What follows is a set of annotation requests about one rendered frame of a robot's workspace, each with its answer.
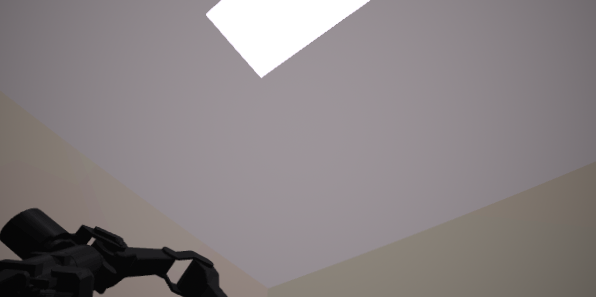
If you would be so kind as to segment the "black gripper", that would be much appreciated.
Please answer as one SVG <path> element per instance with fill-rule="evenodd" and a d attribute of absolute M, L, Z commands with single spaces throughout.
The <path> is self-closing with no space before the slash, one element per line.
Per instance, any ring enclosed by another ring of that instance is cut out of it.
<path fill-rule="evenodd" d="M 34 252 L 0 261 L 0 297 L 93 297 L 94 274 L 71 254 Z"/>

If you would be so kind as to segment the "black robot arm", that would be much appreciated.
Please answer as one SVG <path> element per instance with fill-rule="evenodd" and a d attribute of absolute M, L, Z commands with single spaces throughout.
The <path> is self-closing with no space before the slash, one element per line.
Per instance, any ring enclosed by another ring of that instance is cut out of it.
<path fill-rule="evenodd" d="M 86 245 L 94 237 L 92 245 Z M 2 241 L 22 260 L 34 252 L 71 254 L 77 267 L 94 274 L 94 287 L 100 294 L 125 277 L 157 275 L 170 291 L 182 297 L 227 297 L 219 287 L 219 274 L 213 263 L 190 251 L 128 247 L 123 238 L 100 227 L 81 225 L 69 233 L 39 208 L 24 210 L 12 217 L 0 233 Z M 193 260 L 179 282 L 167 276 L 175 260 Z"/>

